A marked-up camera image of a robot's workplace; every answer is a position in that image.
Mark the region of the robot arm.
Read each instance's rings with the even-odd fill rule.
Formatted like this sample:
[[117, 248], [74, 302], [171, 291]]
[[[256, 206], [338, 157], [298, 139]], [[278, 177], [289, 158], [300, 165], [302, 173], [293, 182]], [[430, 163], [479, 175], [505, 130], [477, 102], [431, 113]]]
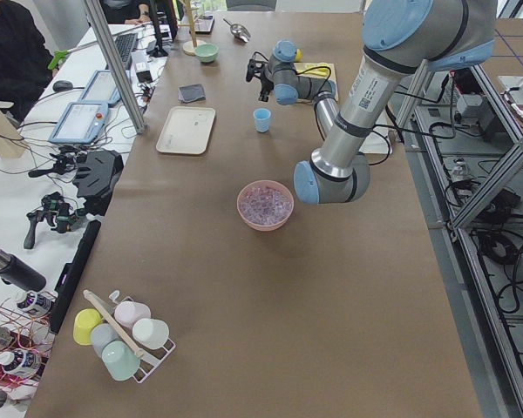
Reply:
[[360, 198], [370, 168], [360, 148], [401, 80], [423, 61], [435, 71], [485, 62], [494, 46], [494, 1], [375, 1], [363, 19], [363, 59], [342, 106], [324, 78], [297, 73], [297, 48], [278, 42], [264, 64], [249, 62], [248, 79], [261, 80], [261, 99], [273, 92], [280, 105], [308, 100], [325, 135], [308, 161], [296, 164], [295, 194], [306, 204], [344, 203]]

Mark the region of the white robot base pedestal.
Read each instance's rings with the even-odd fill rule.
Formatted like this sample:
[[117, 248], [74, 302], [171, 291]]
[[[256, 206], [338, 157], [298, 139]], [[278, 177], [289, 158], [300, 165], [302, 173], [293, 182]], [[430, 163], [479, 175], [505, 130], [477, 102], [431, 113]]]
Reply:
[[388, 133], [388, 128], [374, 128], [361, 145], [360, 152], [364, 154], [388, 154], [391, 151]]

